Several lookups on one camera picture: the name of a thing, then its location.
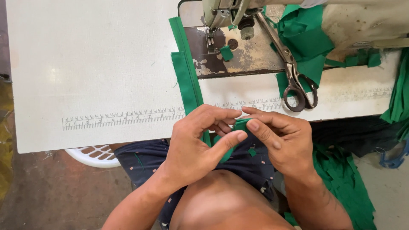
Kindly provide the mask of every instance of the left hand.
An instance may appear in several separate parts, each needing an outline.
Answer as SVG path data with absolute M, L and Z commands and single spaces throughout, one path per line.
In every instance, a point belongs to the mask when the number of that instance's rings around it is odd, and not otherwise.
M 245 131 L 231 132 L 228 126 L 241 114 L 240 110 L 204 104 L 175 123 L 168 155 L 161 165 L 175 191 L 203 178 L 227 151 L 247 138 Z M 208 129 L 222 136 L 212 148 L 200 140 Z

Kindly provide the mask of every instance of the white plastic stool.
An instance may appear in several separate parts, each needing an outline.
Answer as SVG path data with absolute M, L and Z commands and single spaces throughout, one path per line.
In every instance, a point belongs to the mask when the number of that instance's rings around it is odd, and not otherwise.
M 65 151 L 75 160 L 92 167 L 114 168 L 121 165 L 109 145 L 66 149 Z

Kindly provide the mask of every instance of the scissors blade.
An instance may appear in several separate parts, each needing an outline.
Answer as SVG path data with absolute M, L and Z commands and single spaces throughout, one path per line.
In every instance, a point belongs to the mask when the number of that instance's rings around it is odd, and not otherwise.
M 267 32 L 273 44 L 276 46 L 277 51 L 284 62 L 295 64 L 294 57 L 290 49 L 283 44 L 279 35 L 268 25 L 262 13 L 256 14 L 258 20 L 260 21 L 262 27 Z

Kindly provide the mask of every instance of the sewing machine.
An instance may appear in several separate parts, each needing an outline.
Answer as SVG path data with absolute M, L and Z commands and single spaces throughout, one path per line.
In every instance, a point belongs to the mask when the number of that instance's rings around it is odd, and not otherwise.
M 266 7 L 266 16 L 278 22 L 283 4 L 308 8 L 314 1 L 303 0 L 203 0 L 183 2 L 180 16 L 191 44 L 199 78 L 282 72 L 271 40 L 260 28 L 254 14 Z M 327 56 L 343 61 L 360 48 L 409 46 L 409 1 L 328 0 L 322 29 L 335 49 Z M 229 45 L 234 59 L 224 62 L 219 49 Z

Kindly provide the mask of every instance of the right hand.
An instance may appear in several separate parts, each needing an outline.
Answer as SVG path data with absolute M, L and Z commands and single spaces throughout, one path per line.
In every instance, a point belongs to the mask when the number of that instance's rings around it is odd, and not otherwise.
M 264 112 L 243 107 L 253 118 L 247 128 L 267 149 L 271 163 L 284 176 L 300 179 L 315 172 L 312 160 L 312 131 L 310 123 L 277 112 Z

